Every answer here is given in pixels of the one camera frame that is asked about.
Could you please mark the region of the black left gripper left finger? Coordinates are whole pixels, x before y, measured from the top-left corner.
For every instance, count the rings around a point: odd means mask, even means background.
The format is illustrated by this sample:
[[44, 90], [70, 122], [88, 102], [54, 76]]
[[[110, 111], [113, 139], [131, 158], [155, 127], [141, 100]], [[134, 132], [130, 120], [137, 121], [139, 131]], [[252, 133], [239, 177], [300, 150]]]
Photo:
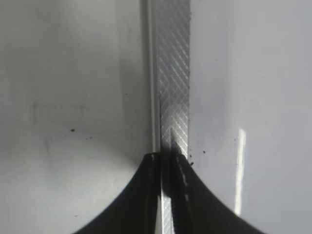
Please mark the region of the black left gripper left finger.
[[146, 154], [117, 198], [77, 234], [154, 234], [160, 193], [160, 155]]

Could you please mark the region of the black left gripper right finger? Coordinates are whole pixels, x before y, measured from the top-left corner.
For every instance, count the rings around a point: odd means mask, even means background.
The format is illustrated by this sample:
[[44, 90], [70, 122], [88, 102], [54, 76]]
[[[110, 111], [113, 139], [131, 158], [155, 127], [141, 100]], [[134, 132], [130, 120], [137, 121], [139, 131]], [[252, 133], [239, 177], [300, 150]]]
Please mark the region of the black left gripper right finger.
[[171, 202], [176, 234], [261, 234], [202, 182], [178, 150], [170, 152]]

